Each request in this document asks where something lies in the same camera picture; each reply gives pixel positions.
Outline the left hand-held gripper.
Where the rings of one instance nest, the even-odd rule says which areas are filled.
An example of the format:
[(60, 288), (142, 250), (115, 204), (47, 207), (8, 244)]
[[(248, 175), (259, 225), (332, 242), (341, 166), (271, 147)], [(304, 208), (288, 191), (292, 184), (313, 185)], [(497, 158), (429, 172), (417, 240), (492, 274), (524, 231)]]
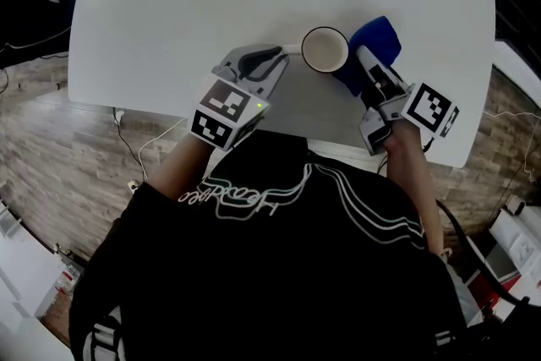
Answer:
[(290, 61), (281, 46), (254, 44), (231, 50), (204, 77), (189, 132), (229, 150), (259, 123)]

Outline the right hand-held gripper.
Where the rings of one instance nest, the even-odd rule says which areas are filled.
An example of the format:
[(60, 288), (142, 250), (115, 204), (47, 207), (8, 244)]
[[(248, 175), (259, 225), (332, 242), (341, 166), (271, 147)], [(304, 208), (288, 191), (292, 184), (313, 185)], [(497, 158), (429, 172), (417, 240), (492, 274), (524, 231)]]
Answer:
[(431, 136), (424, 151), (434, 139), (447, 137), (460, 113), (457, 104), (424, 82), (408, 87), (366, 46), (359, 47), (356, 54), (369, 80), (384, 97), (380, 102), (363, 99), (366, 112), (359, 130), (371, 156), (383, 152), (383, 143), (391, 135), (391, 124), (398, 120), (407, 120)]

